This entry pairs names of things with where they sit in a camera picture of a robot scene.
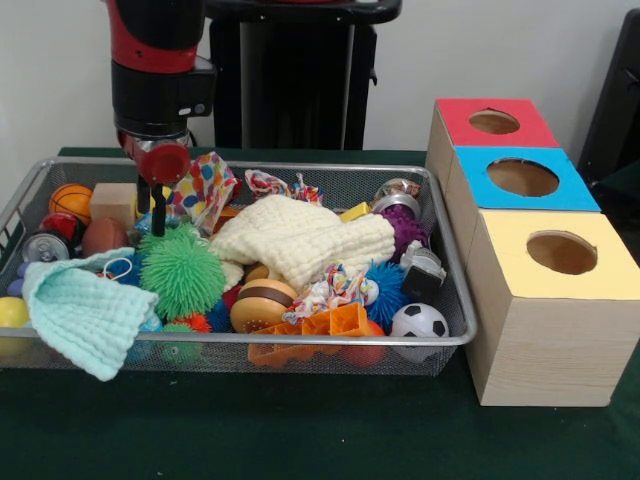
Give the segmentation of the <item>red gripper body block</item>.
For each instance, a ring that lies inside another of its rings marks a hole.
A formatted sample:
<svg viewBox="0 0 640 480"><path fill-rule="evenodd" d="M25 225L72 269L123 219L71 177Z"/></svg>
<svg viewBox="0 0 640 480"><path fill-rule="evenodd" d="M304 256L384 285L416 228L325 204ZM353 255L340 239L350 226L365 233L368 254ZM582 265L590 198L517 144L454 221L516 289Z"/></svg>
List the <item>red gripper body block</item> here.
<svg viewBox="0 0 640 480"><path fill-rule="evenodd" d="M171 185L189 171L188 135L141 138L119 132L119 143L136 164L139 176L149 185Z"/></svg>

